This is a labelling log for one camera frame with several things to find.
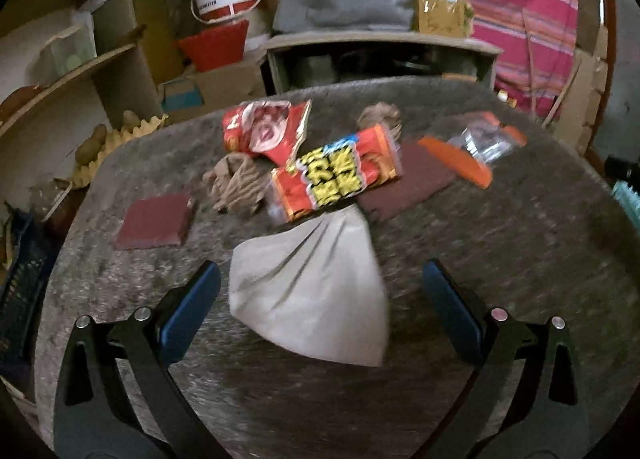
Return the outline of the white face mask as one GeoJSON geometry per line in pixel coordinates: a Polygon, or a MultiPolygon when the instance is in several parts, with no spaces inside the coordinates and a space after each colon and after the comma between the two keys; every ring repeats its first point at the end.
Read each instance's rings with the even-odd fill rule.
{"type": "Polygon", "coordinates": [[[355,205],[242,242],[232,253],[228,299],[234,318],[282,349],[332,363],[383,364],[387,292],[355,205]]]}

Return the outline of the clear orange plastic wrapper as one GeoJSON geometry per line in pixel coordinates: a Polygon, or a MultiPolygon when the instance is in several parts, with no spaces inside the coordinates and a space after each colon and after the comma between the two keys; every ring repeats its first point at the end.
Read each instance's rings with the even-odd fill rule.
{"type": "Polygon", "coordinates": [[[487,190],[494,179],[491,164],[524,147],[527,138],[492,112],[467,112],[436,120],[418,143],[460,178],[487,190]]]}

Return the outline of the blue plastic crate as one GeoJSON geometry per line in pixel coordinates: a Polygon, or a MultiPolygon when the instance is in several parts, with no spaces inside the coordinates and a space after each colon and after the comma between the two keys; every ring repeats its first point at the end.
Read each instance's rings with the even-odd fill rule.
{"type": "Polygon", "coordinates": [[[31,214],[18,209],[11,210],[6,228],[13,253],[1,283],[1,377],[25,392],[56,237],[31,214]]]}

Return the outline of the left maroon scouring pad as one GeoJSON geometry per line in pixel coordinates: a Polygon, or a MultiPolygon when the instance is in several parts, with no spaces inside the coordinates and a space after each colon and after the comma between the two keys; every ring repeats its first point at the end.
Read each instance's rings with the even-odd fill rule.
{"type": "Polygon", "coordinates": [[[137,200],[126,212],[115,248],[134,250],[182,245],[195,205],[195,199],[185,193],[137,200]]]}

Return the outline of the maroon scouring pad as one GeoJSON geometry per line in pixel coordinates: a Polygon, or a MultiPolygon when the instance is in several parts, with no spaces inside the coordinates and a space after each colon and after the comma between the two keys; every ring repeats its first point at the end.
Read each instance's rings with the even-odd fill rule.
{"type": "Polygon", "coordinates": [[[400,160],[404,173],[357,198],[358,207],[368,220],[385,222],[427,201],[448,187],[456,175],[416,141],[403,142],[400,160]]]}
{"type": "Polygon", "coordinates": [[[137,200],[126,212],[115,248],[134,250],[182,245],[195,205],[195,199],[185,193],[137,200]]]}

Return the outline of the yellow egg carton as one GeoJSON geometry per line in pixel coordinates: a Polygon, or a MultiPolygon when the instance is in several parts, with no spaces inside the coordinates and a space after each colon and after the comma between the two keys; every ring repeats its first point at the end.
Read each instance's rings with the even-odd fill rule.
{"type": "Polygon", "coordinates": [[[78,165],[75,164],[75,170],[70,177],[70,185],[72,185],[75,190],[88,186],[106,157],[111,155],[118,147],[137,138],[143,138],[145,135],[154,133],[158,129],[161,129],[168,121],[168,115],[162,115],[160,117],[154,116],[149,120],[142,119],[137,122],[134,122],[137,116],[132,112],[126,112],[124,117],[130,120],[128,126],[120,130],[107,130],[105,144],[96,160],[90,162],[90,164],[85,167],[78,167],[78,165]]]}

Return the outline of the brown potato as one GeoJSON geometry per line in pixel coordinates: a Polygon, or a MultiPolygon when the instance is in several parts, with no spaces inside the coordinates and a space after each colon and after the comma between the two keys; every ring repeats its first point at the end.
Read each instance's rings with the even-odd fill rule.
{"type": "Polygon", "coordinates": [[[85,167],[90,162],[96,160],[102,150],[107,135],[107,127],[103,123],[99,123],[92,134],[82,142],[76,149],[75,161],[78,167],[85,167]]]}

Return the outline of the right maroon scouring pad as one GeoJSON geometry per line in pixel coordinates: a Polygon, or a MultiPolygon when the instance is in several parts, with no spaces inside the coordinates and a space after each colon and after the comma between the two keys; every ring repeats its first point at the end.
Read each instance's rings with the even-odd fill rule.
{"type": "Polygon", "coordinates": [[[357,198],[358,207],[368,220],[385,222],[427,201],[448,187],[456,175],[416,141],[403,142],[400,160],[404,173],[357,198]]]}

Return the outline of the red yellow snack packet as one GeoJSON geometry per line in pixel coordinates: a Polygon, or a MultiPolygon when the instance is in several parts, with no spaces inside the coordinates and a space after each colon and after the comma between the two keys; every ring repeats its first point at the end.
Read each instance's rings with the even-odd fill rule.
{"type": "Polygon", "coordinates": [[[383,123],[274,169],[265,194],[274,222],[290,223],[399,179],[399,146],[383,123]]]}

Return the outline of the red snack bag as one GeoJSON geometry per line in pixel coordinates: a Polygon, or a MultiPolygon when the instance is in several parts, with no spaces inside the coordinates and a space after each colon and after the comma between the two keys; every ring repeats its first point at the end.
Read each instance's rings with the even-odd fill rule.
{"type": "Polygon", "coordinates": [[[278,167],[292,164],[307,137],[312,101],[260,100],[229,109],[222,116],[222,138],[229,153],[264,156],[278,167]]]}

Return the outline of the cardboard box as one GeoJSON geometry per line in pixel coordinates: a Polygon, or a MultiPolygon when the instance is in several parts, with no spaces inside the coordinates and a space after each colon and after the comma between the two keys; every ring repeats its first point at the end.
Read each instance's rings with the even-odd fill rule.
{"type": "Polygon", "coordinates": [[[163,113],[178,123],[257,100],[267,92],[260,62],[245,60],[160,83],[157,94],[163,113]]]}

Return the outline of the small brown crumpled paper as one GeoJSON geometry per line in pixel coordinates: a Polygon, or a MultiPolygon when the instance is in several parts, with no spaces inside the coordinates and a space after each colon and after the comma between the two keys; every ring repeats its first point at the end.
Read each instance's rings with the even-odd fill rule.
{"type": "Polygon", "coordinates": [[[393,104],[378,102],[363,109],[357,120],[358,129],[364,130],[375,124],[385,124],[395,141],[401,137],[401,114],[393,104]]]}

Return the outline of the wooden shelf rack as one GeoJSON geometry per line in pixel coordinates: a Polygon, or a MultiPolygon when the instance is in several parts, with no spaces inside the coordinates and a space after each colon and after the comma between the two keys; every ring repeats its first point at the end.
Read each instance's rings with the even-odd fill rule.
{"type": "Polygon", "coordinates": [[[9,0],[1,11],[1,199],[68,178],[75,152],[126,110],[162,112],[132,0],[9,0]]]}

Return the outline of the clear plastic container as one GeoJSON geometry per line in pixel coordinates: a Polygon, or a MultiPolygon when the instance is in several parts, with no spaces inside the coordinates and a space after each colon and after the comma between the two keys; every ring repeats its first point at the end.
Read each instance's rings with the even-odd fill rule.
{"type": "Polygon", "coordinates": [[[85,25],[60,31],[39,49],[27,66],[27,77],[36,86],[50,86],[69,72],[96,58],[93,33],[85,25]]]}

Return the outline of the red plastic basket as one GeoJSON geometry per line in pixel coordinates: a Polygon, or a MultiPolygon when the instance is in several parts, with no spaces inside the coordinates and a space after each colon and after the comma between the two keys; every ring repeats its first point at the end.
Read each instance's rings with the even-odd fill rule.
{"type": "Polygon", "coordinates": [[[239,20],[201,31],[178,41],[178,48],[197,72],[242,62],[248,21],[239,20]]]}

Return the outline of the grey low shelf unit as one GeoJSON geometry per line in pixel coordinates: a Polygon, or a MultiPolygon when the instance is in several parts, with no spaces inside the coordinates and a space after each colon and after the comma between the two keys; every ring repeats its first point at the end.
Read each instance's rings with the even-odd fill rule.
{"type": "Polygon", "coordinates": [[[278,93],[405,76],[461,78],[492,88],[503,53],[474,38],[384,30],[279,34],[264,49],[278,93]]]}

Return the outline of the yellow woven basket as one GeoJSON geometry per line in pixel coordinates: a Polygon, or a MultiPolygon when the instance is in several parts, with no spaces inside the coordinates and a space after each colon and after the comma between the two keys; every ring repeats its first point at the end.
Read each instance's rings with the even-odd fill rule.
{"type": "Polygon", "coordinates": [[[416,0],[416,31],[420,34],[469,39],[474,16],[467,0],[416,0]]]}

